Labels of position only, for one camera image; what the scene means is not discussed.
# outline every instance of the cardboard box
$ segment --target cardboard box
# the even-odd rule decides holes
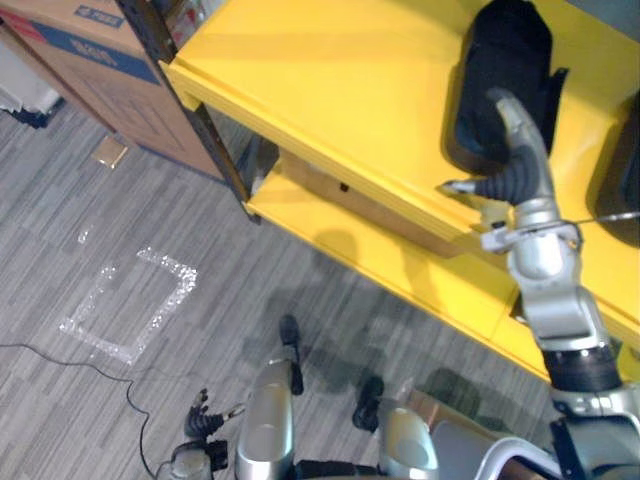
[[[222,178],[111,0],[0,0],[0,17],[125,139]]]
[[[112,132],[114,128],[102,118],[98,112],[85,103],[64,81],[51,70],[45,62],[30,48],[16,33],[10,30],[6,24],[0,24],[0,42],[17,55],[26,65],[29,66],[42,80],[47,82],[56,90],[67,102],[82,109],[85,113],[102,123]]]
[[[281,149],[280,162],[284,174],[307,190],[333,203],[342,205],[367,220],[397,233],[441,257],[451,258],[464,253],[461,247],[449,243],[412,223],[290,152],[285,152]]]

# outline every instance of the lower shelf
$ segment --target lower shelf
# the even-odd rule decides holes
[[[318,250],[548,380],[529,328],[510,316],[518,296],[502,268],[464,253],[443,258],[346,208],[306,190],[278,162],[246,205]],[[640,360],[624,352],[626,380],[640,378]]]

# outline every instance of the black object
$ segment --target black object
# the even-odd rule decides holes
[[[567,480],[585,480],[586,475],[580,465],[578,452],[571,440],[566,419],[562,418],[550,424],[553,436],[553,448],[556,451],[562,475]]]
[[[640,93],[626,121],[595,200],[601,217],[640,211]],[[640,247],[640,218],[601,224],[609,233],[633,247]]]
[[[296,480],[324,477],[374,476],[377,474],[378,470],[375,467],[333,460],[324,462],[317,460],[300,460],[295,467]]]
[[[568,352],[543,351],[551,385],[569,392],[601,392],[622,385],[609,347]]]
[[[62,108],[64,105],[64,99],[60,98],[51,107],[47,113],[42,112],[30,112],[24,108],[15,110],[13,112],[7,111],[9,115],[18,120],[20,123],[25,123],[32,128],[44,128],[49,125],[51,118]]]
[[[503,123],[486,96],[493,87],[520,100],[550,152],[568,70],[558,69],[549,77],[552,36],[533,2],[494,0],[480,10],[469,35],[458,73],[462,85],[454,108],[454,138],[448,140],[454,163],[483,175],[508,163]]]
[[[378,407],[380,397],[384,393],[384,382],[378,376],[369,378],[358,397],[358,404],[351,416],[353,426],[368,432],[375,432],[378,428]]]
[[[292,347],[295,352],[296,360],[291,364],[291,393],[296,396],[302,395],[304,381],[300,369],[300,351],[298,349],[300,327],[298,327],[298,321],[293,315],[285,315],[280,319],[280,340],[282,345]]]
[[[200,395],[202,395],[204,405],[204,402],[208,399],[207,390],[203,389]],[[224,419],[221,414],[206,415],[208,408],[206,405],[192,406],[189,408],[189,413],[184,420],[184,434],[187,437],[206,439],[209,435],[213,435],[224,424]]]
[[[550,426],[567,480],[640,478],[640,440],[627,417],[560,418]]]
[[[226,440],[215,440],[207,443],[204,451],[211,460],[211,472],[224,470],[229,466],[228,445]]]
[[[516,148],[503,171],[477,181],[475,194],[509,202],[513,206],[531,200],[540,181],[534,155],[529,147]]]

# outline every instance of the clear tape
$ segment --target clear tape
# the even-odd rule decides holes
[[[136,257],[145,262],[156,265],[167,270],[178,279],[176,288],[164,299],[164,302],[153,313],[151,319],[146,323],[137,338],[130,345],[121,345],[110,342],[91,333],[83,327],[83,323],[95,311],[98,299],[104,295],[109,283],[113,281],[117,269],[106,266],[100,270],[95,283],[87,292],[78,308],[71,317],[65,318],[59,328],[78,340],[92,345],[102,350],[107,355],[116,358],[128,365],[133,365],[147,348],[149,342],[162,328],[166,319],[173,314],[178,305],[187,298],[189,293],[196,287],[198,272],[195,268],[183,265],[173,258],[162,255],[150,247],[140,250]]]

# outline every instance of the black cable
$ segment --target black cable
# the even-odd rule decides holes
[[[91,368],[92,370],[95,370],[100,375],[102,375],[103,377],[105,377],[105,378],[107,378],[107,379],[109,379],[111,381],[118,382],[118,383],[126,383],[127,384],[127,391],[126,391],[125,396],[126,396],[126,399],[127,399],[127,403],[133,409],[133,411],[144,415],[144,421],[142,422],[142,426],[140,427],[140,436],[138,438],[138,447],[139,447],[139,450],[140,450],[140,459],[142,460],[142,465],[144,465],[144,469],[146,470],[147,475],[149,475],[154,480],[157,479],[157,476],[149,468],[149,464],[147,463],[147,459],[144,456],[144,449],[142,447],[142,439],[144,438],[144,428],[147,426],[147,422],[149,422],[149,419],[151,418],[151,413],[147,412],[146,410],[141,409],[135,403],[133,403],[133,400],[131,400],[131,389],[133,388],[133,384],[135,383],[135,380],[132,380],[130,378],[114,377],[113,375],[109,375],[108,373],[103,372],[102,370],[100,370],[95,365],[92,365],[91,363],[87,363],[87,362],[63,362],[63,361],[60,361],[60,360],[56,360],[55,358],[50,357],[46,353],[42,353],[36,347],[33,347],[33,346],[28,345],[26,343],[0,343],[0,348],[25,348],[27,350],[31,350],[33,353],[35,353],[39,357],[45,359],[46,361],[51,362],[51,363],[55,363],[56,365],[60,365],[60,366],[63,366],[63,367],[88,367],[88,368]]]

